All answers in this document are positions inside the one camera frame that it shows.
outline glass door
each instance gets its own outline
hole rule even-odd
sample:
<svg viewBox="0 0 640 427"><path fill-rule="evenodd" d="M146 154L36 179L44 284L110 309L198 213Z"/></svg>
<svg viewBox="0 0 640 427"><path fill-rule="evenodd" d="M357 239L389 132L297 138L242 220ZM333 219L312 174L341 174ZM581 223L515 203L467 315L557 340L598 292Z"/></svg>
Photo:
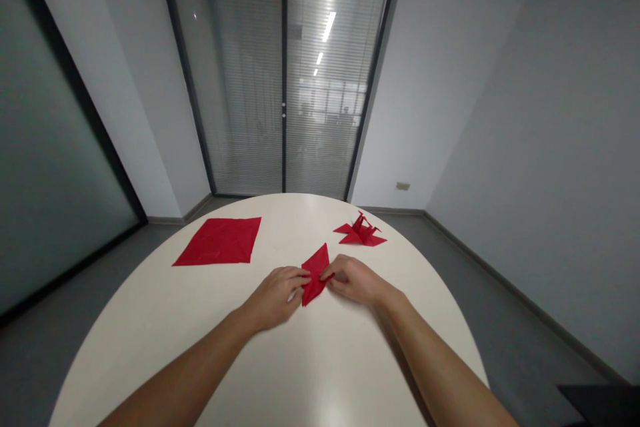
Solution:
<svg viewBox="0 0 640 427"><path fill-rule="evenodd" d="M345 199L389 0L168 0L218 195Z"/></svg>
<svg viewBox="0 0 640 427"><path fill-rule="evenodd" d="M288 0L287 191L345 198L385 0Z"/></svg>

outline white oval table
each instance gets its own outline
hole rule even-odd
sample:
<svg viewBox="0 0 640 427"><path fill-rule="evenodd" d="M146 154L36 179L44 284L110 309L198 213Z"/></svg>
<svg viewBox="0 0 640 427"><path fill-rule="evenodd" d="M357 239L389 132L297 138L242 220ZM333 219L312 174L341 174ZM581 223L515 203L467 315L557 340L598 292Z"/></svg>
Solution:
<svg viewBox="0 0 640 427"><path fill-rule="evenodd" d="M340 245L348 203L298 193L264 195L195 220L159 246L102 311L75 357L52 426L95 426L130 393L240 305L275 267L301 265L324 242L403 290L420 314L487 383L469 327L429 262L365 212L387 242ZM250 264L172 267L207 218L262 217ZM255 338L198 425L412 426L425 421L371 314L325 291L288 323Z"/></svg>

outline door frame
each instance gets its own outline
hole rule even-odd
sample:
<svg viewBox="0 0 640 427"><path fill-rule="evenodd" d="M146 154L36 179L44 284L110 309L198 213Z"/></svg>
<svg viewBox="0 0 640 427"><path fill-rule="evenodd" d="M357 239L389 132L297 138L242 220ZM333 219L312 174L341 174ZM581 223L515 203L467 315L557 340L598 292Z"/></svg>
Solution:
<svg viewBox="0 0 640 427"><path fill-rule="evenodd" d="M282 0L282 192L287 191L287 26L288 26L288 0ZM177 1L167 0L167 6L169 8L169 16L171 17L171 24L173 26L173 34L175 36L175 42L178 47L180 55L180 62L182 64L183 74L185 76L185 83L187 84L187 92L189 94L189 100L191 102L191 109L193 110L193 119L195 120L195 127L198 133L198 140L200 143L200 150L202 151L203 160L205 162L205 169L207 171L207 178L209 179L209 185L211 187L211 193L216 197L238 197L246 198L246 195L222 195L217 193L215 187L215 180L213 177L213 166L211 158L209 157L209 151L207 150L207 144L205 141L204 127L202 124L202 118L199 111L199 105L197 100L197 94L195 91L195 84L193 82L193 76L191 74L191 66L189 63L189 56L187 54L187 47L183 35L182 26L180 24L180 16L178 13ZM391 10L391 0L385 0L382 17L378 26L377 38L373 50L373 56L371 58L371 68L369 70L369 76L367 78L367 92L362 107L362 114L360 117L360 124L355 137L355 145L353 147L353 153L351 155L351 163L349 165L349 174L347 176L347 185L345 186L345 193L343 200L348 201L349 192L351 190L351 182L353 181L353 174L355 173L355 166L359 150L361 148L361 140L363 135L364 126L366 124L367 114L369 113L369 103L371 101L371 95L373 90L373 84L377 71L380 65L380 53L383 45L383 38L385 36L389 11Z"/></svg>

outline floor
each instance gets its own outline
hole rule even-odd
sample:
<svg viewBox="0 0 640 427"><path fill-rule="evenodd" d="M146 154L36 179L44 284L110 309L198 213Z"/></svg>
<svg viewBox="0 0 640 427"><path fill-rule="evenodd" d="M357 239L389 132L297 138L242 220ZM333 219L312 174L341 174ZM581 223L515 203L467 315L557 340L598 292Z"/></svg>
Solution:
<svg viewBox="0 0 640 427"><path fill-rule="evenodd" d="M212 199L199 215L231 203ZM557 384L605 379L474 261L418 216L378 215L437 270L457 300L492 391L522 426L580 420ZM136 266L179 226L149 225L0 331L0 419L46 426L65 375L91 325Z"/></svg>

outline hand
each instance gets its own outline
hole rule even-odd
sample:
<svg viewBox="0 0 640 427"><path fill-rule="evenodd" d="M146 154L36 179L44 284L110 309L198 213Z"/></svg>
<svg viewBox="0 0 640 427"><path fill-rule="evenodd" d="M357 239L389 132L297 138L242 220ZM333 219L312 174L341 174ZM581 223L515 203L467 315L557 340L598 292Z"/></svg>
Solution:
<svg viewBox="0 0 640 427"><path fill-rule="evenodd" d="M366 306L376 306L382 302L394 287L357 258L338 255L320 275L332 292Z"/></svg>
<svg viewBox="0 0 640 427"><path fill-rule="evenodd" d="M311 281L310 272L298 267L273 270L238 309L254 333L284 324L302 302L302 287ZM299 289L289 301L291 292Z"/></svg>

